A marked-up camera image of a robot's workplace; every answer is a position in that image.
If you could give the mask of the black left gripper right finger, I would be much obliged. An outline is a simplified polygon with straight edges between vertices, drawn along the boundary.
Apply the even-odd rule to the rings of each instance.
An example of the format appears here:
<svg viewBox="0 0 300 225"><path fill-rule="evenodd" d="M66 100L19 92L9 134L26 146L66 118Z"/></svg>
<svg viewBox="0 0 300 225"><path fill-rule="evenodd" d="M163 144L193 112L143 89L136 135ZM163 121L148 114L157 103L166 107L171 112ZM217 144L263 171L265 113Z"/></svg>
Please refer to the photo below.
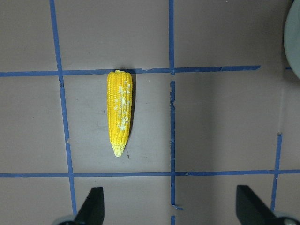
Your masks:
<svg viewBox="0 0 300 225"><path fill-rule="evenodd" d="M248 185L236 187L235 211L242 225L270 225L277 219Z"/></svg>

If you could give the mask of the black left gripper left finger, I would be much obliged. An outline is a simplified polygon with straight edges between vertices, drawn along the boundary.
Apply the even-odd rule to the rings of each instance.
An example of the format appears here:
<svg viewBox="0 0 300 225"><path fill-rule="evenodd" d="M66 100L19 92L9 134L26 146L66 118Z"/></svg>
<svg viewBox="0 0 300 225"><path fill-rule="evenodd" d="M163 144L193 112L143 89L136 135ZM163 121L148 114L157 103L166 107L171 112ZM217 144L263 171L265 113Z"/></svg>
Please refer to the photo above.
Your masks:
<svg viewBox="0 0 300 225"><path fill-rule="evenodd" d="M104 222L104 191L93 187L75 219L77 225L102 225Z"/></svg>

